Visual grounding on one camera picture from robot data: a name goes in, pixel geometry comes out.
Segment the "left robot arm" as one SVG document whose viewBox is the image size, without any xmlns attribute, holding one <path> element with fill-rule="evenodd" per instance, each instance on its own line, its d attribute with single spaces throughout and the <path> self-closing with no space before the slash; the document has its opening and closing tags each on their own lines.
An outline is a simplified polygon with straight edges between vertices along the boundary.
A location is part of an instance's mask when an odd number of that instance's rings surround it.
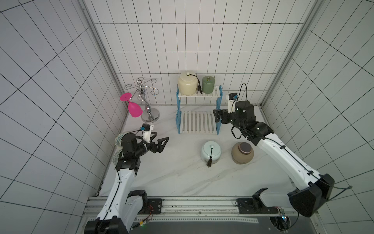
<svg viewBox="0 0 374 234">
<path fill-rule="evenodd" d="M 143 224 L 134 224 L 138 214 L 153 215 L 156 207 L 148 202 L 145 190 L 132 190 L 140 168 L 141 156 L 148 152 L 162 153 L 169 141 L 168 137 L 154 142 L 156 132 L 139 129 L 119 134 L 115 145 L 120 148 L 115 166 L 115 181 L 103 208 L 94 220 L 84 228 L 86 234 L 128 234 Z"/>
</svg>

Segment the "green ceramic tea canister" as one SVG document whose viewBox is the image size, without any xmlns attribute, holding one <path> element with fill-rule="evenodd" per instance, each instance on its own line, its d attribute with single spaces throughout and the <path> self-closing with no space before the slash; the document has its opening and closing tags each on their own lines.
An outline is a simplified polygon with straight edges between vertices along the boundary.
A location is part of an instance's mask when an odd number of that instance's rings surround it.
<svg viewBox="0 0 374 234">
<path fill-rule="evenodd" d="M 202 80 L 202 92 L 205 94 L 212 94 L 215 87 L 215 78 L 212 76 L 205 76 Z"/>
</svg>

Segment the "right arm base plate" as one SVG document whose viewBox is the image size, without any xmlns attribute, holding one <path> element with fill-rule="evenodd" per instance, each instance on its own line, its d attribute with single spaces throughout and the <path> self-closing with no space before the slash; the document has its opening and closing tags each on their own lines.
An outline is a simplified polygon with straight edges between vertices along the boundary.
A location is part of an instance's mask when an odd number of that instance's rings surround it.
<svg viewBox="0 0 374 234">
<path fill-rule="evenodd" d="M 244 198 L 236 199 L 235 205 L 240 214 L 278 214 L 274 207 L 266 207 L 259 199 Z"/>
</svg>

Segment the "brown ceramic tea canister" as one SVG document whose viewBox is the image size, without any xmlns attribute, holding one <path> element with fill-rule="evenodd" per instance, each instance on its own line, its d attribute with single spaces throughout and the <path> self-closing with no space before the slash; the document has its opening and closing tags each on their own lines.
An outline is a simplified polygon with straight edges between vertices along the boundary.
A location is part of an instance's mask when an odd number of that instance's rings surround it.
<svg viewBox="0 0 374 234">
<path fill-rule="evenodd" d="M 247 164 L 254 158 L 254 150 L 249 143 L 237 142 L 231 149 L 232 159 L 236 164 Z"/>
</svg>

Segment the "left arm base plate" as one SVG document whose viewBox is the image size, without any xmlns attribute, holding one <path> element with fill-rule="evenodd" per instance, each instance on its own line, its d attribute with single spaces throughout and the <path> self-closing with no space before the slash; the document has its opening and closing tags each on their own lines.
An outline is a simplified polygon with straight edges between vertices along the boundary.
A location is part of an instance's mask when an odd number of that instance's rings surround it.
<svg viewBox="0 0 374 234">
<path fill-rule="evenodd" d="M 148 199 L 139 211 L 139 215 L 159 215 L 161 214 L 163 199 Z"/>
</svg>

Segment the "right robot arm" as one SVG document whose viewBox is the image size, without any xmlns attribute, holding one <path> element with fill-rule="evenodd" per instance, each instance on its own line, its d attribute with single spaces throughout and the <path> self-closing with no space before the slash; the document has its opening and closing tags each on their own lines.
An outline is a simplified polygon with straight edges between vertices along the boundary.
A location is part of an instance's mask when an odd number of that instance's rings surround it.
<svg viewBox="0 0 374 234">
<path fill-rule="evenodd" d="M 253 200 L 265 207 L 292 208 L 304 217 L 311 217 L 330 198 L 334 179 L 320 174 L 303 162 L 264 122 L 256 120 L 254 106 L 240 101 L 224 110 L 213 110 L 215 121 L 232 124 L 241 135 L 265 151 L 287 173 L 293 188 L 262 188 Z"/>
</svg>

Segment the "light blue tea canister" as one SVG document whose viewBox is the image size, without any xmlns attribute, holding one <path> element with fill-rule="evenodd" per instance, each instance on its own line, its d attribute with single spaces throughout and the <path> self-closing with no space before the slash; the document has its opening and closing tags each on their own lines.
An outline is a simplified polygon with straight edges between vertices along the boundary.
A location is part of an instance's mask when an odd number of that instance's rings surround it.
<svg viewBox="0 0 374 234">
<path fill-rule="evenodd" d="M 200 157 L 202 161 L 206 163 L 207 167 L 211 167 L 213 164 L 217 163 L 222 154 L 221 147 L 215 141 L 207 141 L 200 152 Z"/>
</svg>

